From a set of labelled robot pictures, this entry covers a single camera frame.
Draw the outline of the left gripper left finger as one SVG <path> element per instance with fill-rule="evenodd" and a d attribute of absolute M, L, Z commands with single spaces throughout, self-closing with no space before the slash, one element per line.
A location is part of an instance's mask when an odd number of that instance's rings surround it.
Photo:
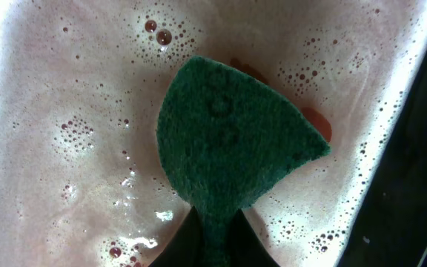
<path fill-rule="evenodd" d="M 198 211 L 192 207 L 171 241 L 149 267 L 199 266 L 203 230 Z"/>

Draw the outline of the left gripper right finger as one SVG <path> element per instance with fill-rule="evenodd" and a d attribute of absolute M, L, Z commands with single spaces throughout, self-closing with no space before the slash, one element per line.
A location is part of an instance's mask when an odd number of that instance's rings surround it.
<path fill-rule="evenodd" d="M 266 251 L 241 209 L 231 220 L 231 265 L 233 267 L 279 267 Z"/>

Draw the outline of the green scrub sponge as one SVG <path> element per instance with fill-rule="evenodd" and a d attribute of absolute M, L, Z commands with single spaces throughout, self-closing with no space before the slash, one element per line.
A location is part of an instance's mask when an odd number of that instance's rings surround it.
<path fill-rule="evenodd" d="M 282 94 L 201 56 L 187 60 L 171 82 L 156 138 L 171 186 L 199 213 L 202 266 L 229 266 L 227 227 L 235 213 L 330 151 Z"/>

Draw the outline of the black rectangular soapy water tray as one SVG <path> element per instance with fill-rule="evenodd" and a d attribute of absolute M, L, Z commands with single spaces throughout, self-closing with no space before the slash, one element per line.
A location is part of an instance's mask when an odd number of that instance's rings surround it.
<path fill-rule="evenodd" d="M 148 266 L 189 205 L 156 125 L 192 55 L 267 82 L 331 146 L 246 211 L 335 266 L 427 48 L 421 1 L 0 1 L 0 266 Z"/>

